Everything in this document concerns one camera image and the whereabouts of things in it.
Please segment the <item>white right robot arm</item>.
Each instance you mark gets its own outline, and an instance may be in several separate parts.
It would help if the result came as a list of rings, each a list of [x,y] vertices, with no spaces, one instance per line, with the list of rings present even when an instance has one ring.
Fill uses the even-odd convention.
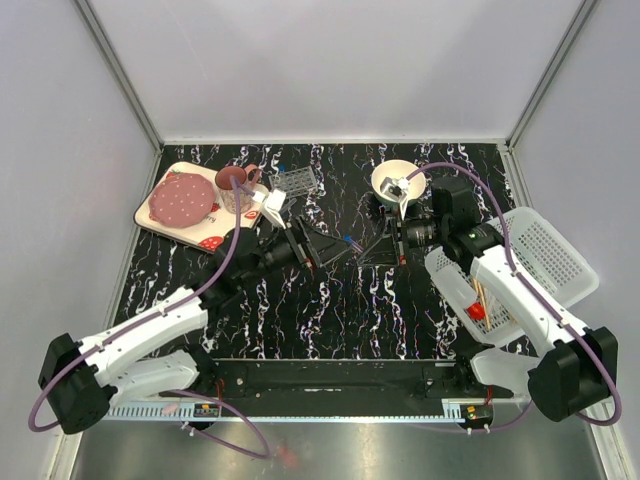
[[[581,294],[549,293],[537,280],[551,267],[575,266],[580,279],[593,273],[584,259],[530,208],[481,222],[472,191],[458,177],[437,179],[434,213],[406,220],[406,209],[427,184],[412,176],[373,177],[375,195],[390,207],[395,225],[388,242],[399,263],[410,249],[433,246],[425,260],[432,283],[483,349],[454,371],[466,396],[488,386],[527,395],[550,420],[581,416],[606,399],[614,402],[607,425],[621,417],[616,386],[618,342],[605,327],[589,328],[568,310]]]

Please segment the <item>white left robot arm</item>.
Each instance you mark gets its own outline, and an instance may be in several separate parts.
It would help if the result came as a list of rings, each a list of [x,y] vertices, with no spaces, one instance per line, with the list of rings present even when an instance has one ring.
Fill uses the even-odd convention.
[[[29,417],[49,405],[68,435],[87,430],[130,399],[172,390],[196,396],[215,386],[216,372],[192,350],[151,360],[152,351],[218,318],[242,291],[286,267],[321,268],[346,253],[349,243],[297,217],[267,239],[234,227],[216,247],[202,276],[175,290],[141,314],[103,332],[73,339],[64,333],[48,345],[38,385],[41,394]]]

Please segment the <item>cream green bowl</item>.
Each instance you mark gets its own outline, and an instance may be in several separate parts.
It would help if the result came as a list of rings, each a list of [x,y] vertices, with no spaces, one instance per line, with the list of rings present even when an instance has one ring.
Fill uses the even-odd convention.
[[[407,178],[413,173],[417,166],[409,161],[401,159],[391,159],[383,161],[376,166],[370,176],[371,186],[375,197],[385,206],[397,204],[398,197],[389,194],[394,188],[399,186],[402,178]],[[408,204],[416,203],[426,190],[427,181],[422,173],[414,176],[408,181],[407,199]]]

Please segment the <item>white plastic basket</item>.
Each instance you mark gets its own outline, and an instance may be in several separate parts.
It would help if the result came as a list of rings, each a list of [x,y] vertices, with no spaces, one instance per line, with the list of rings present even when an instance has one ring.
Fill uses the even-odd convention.
[[[518,207],[504,214],[512,252],[517,263],[550,294],[562,307],[569,308],[593,293],[599,278],[586,259],[566,238],[535,210]],[[444,301],[478,342],[503,347],[525,335],[508,312],[488,289],[485,289],[492,328],[488,330],[484,319],[473,320],[458,305],[452,306],[444,297],[442,270],[453,266],[473,287],[472,278],[449,260],[442,248],[431,251],[425,258],[425,267]]]

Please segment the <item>blue cap tube horizontal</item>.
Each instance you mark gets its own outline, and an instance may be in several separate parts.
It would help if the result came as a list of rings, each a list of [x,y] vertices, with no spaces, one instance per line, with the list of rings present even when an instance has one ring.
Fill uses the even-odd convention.
[[[349,235],[344,236],[344,240],[354,249],[357,253],[363,253],[364,249]]]

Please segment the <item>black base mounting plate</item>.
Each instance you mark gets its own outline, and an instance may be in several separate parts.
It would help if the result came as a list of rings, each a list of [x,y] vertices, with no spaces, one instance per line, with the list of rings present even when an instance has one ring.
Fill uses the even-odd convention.
[[[253,417],[413,416],[443,400],[484,401],[452,360],[213,360],[190,391],[222,395]]]

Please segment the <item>pink floral mug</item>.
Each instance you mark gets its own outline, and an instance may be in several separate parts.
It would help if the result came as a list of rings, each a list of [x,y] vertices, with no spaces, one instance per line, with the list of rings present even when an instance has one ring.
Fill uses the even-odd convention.
[[[227,166],[216,174],[215,185],[228,212],[244,214],[251,209],[261,174],[261,169],[253,164],[246,167]]]

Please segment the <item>clear test tube rack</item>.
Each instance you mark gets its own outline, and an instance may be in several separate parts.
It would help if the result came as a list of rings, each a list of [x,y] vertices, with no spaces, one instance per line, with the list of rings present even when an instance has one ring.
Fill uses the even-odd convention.
[[[306,196],[317,190],[317,180],[311,166],[279,171],[268,177],[272,189],[285,192],[290,197]]]

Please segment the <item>wooden test tube clamp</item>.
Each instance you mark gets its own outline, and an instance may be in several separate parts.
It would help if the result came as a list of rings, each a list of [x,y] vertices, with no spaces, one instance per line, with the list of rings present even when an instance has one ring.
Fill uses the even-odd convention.
[[[487,306],[487,302],[486,302],[486,296],[485,296],[484,287],[481,285],[481,283],[476,278],[473,278],[472,282],[473,282],[474,289],[476,290],[476,293],[477,293],[478,298],[480,300],[480,304],[481,304],[481,306],[483,308],[484,321],[485,321],[485,324],[486,324],[486,328],[488,330],[490,330],[492,328],[492,324],[491,324],[491,318],[490,318],[490,310],[489,310],[489,308]]]

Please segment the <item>white wash bottle red cap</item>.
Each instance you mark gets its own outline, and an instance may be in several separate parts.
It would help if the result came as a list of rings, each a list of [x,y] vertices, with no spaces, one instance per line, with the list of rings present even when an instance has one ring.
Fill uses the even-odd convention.
[[[473,320],[481,320],[486,316],[485,309],[480,302],[479,293],[453,266],[442,270],[444,297],[452,306],[458,305],[466,311]]]

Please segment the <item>pink dotted plate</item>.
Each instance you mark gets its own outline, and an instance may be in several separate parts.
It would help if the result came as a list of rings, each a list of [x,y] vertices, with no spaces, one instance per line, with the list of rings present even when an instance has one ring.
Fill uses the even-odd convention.
[[[216,200],[213,184],[204,176],[179,173],[160,182],[148,200],[150,217],[169,228],[197,225]]]

